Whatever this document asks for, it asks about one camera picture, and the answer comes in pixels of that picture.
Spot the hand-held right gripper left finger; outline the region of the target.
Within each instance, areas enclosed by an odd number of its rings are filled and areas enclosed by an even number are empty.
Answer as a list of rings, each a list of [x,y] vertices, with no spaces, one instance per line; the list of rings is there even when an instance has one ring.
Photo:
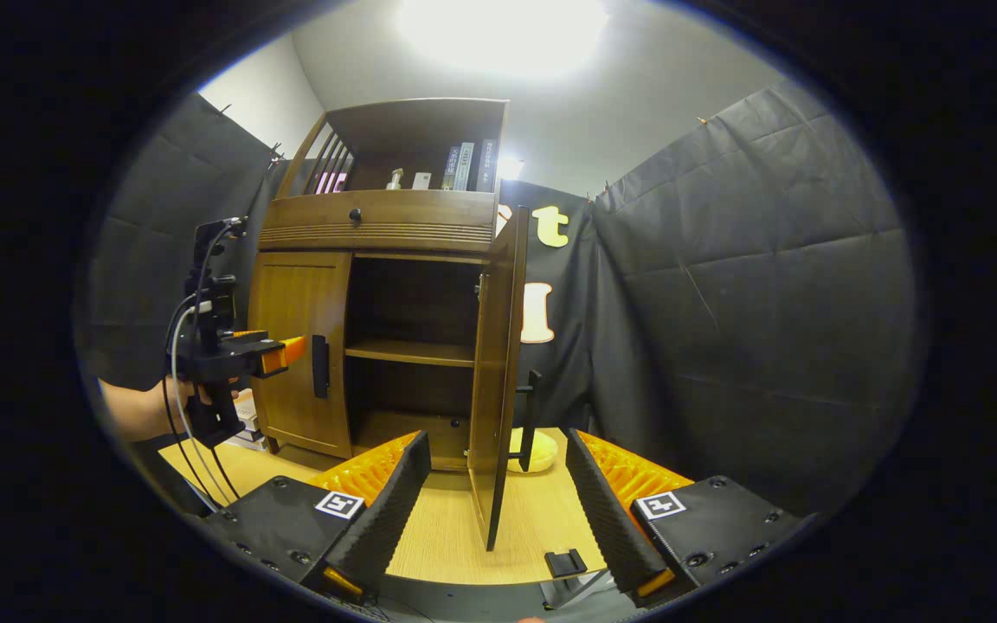
[[[273,476],[204,529],[290,583],[360,606],[383,582],[426,484],[429,437],[400,435],[307,481]]]

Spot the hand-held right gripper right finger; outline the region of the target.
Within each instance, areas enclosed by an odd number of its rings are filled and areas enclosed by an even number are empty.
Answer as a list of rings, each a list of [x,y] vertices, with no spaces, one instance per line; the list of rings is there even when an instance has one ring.
[[[599,552],[637,607],[664,606],[743,575],[818,520],[733,478],[693,481],[585,431],[566,434],[565,464]]]

